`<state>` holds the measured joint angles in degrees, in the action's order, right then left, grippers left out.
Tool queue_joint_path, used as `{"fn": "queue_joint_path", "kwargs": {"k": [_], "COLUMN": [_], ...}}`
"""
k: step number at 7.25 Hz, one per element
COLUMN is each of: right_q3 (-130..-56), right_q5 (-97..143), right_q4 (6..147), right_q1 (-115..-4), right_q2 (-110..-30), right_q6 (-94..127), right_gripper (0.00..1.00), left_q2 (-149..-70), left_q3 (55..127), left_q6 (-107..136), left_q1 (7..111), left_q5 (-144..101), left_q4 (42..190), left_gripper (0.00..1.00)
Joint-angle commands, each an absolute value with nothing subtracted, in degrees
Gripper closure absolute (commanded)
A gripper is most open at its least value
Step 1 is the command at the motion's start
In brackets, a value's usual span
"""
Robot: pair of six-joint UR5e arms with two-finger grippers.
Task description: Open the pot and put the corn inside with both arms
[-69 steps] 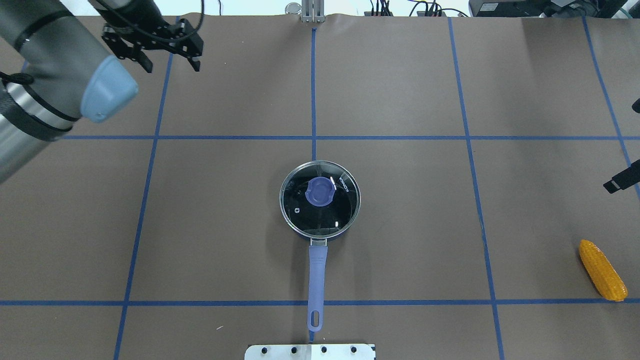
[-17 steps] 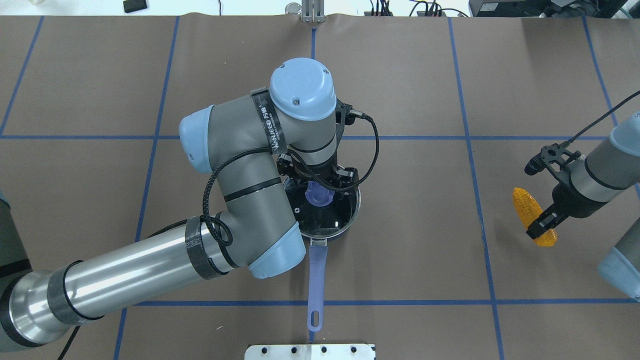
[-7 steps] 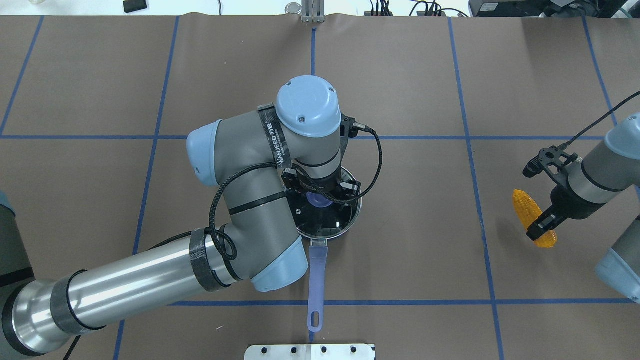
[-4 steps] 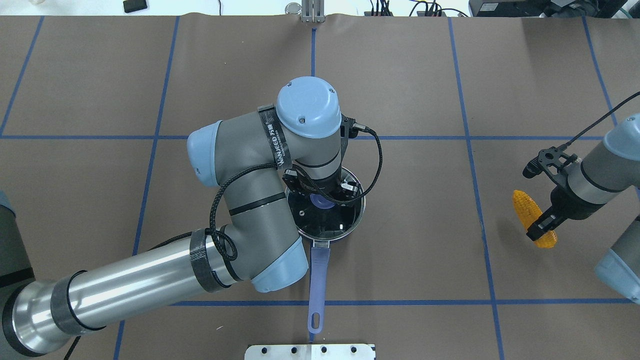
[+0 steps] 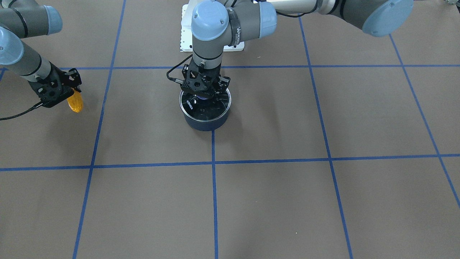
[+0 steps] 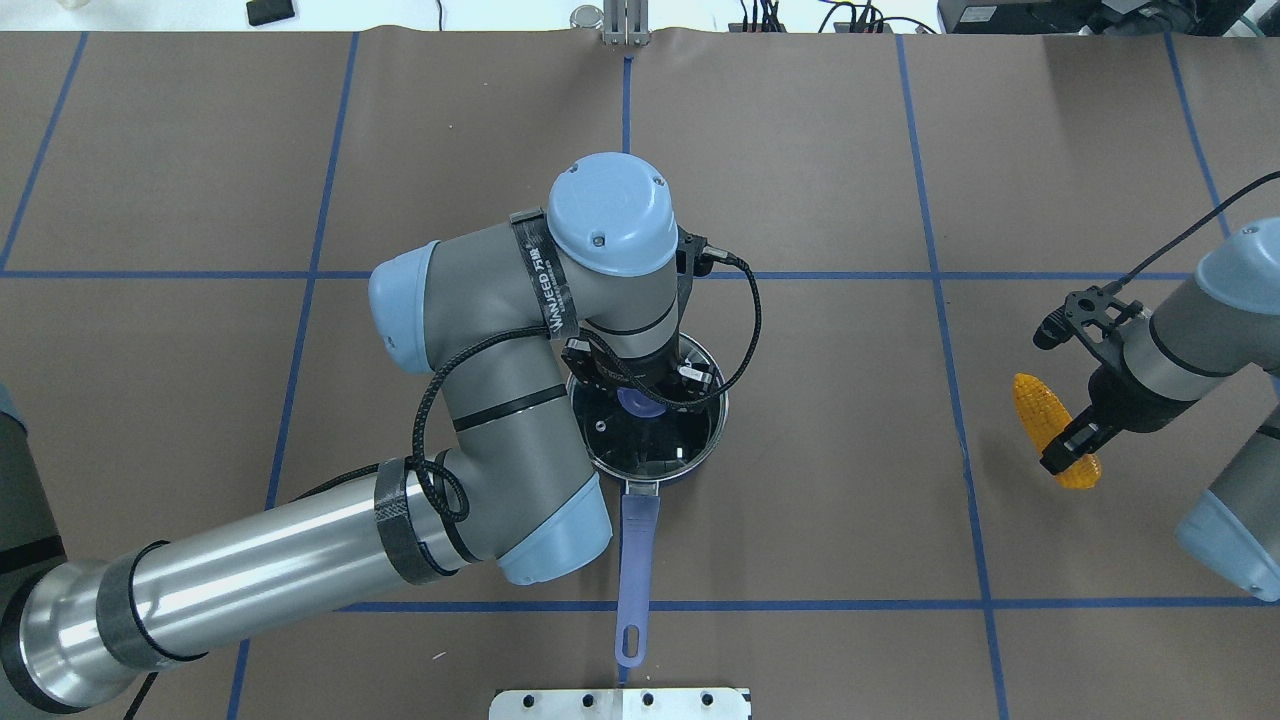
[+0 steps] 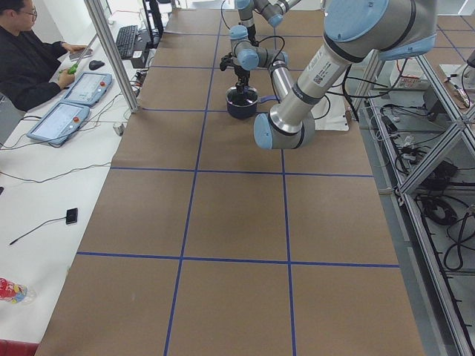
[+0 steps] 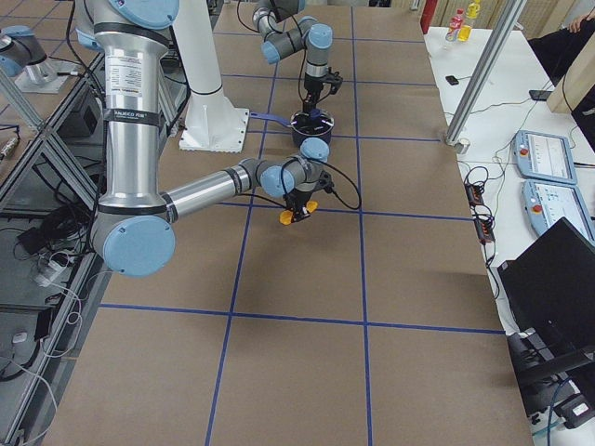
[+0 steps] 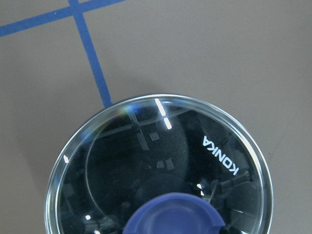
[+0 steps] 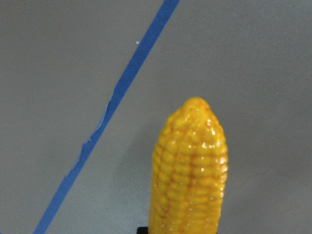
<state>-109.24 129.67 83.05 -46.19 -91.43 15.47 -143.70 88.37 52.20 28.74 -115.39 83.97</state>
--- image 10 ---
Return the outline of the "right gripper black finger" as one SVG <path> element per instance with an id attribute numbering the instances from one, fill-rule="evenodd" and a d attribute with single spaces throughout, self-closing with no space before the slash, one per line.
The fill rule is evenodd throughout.
<path id="1" fill-rule="evenodd" d="M 148 227 L 138 227 L 136 234 L 148 234 Z"/>

